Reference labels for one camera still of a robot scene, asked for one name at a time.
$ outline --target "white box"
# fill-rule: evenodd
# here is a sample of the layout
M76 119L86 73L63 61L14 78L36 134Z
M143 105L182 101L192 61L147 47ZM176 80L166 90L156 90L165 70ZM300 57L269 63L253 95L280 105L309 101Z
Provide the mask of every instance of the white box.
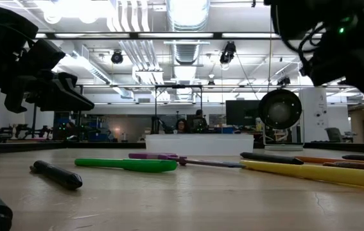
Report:
M146 149L154 153L176 153L180 156L238 156L253 152L253 135L244 134L168 134L147 135Z

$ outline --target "computer monitor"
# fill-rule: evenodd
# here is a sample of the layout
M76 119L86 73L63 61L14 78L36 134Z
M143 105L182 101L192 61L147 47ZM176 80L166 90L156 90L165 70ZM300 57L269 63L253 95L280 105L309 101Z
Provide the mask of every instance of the computer monitor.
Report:
M256 125L259 100L226 100L226 123L236 126Z

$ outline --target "wooden table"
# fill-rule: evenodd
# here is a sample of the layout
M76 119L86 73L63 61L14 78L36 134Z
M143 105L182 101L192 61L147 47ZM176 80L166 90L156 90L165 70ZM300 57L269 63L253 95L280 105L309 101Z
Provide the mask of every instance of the wooden table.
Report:
M13 210L12 230L364 230L364 189L244 169L188 165L147 174L73 164L83 157L124 158L130 151L142 150L0 154L0 197ZM305 150L283 155L346 154ZM29 165L36 160L79 173L83 187L70 192L31 175Z

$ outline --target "laboratory room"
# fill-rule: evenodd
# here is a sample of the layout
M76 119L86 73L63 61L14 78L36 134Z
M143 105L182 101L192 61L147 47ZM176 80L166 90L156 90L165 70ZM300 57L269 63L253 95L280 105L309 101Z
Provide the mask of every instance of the laboratory room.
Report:
M364 0L1 0L9 230L364 230Z

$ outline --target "green marker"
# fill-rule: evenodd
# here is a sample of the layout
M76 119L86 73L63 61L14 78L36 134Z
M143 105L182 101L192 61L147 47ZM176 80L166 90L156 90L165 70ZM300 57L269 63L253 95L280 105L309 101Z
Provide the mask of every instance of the green marker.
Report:
M137 159L97 159L97 158L78 158L74 160L77 166L87 167L118 167L125 170L139 171L145 173L161 173L173 171L177 167L174 160L137 160Z

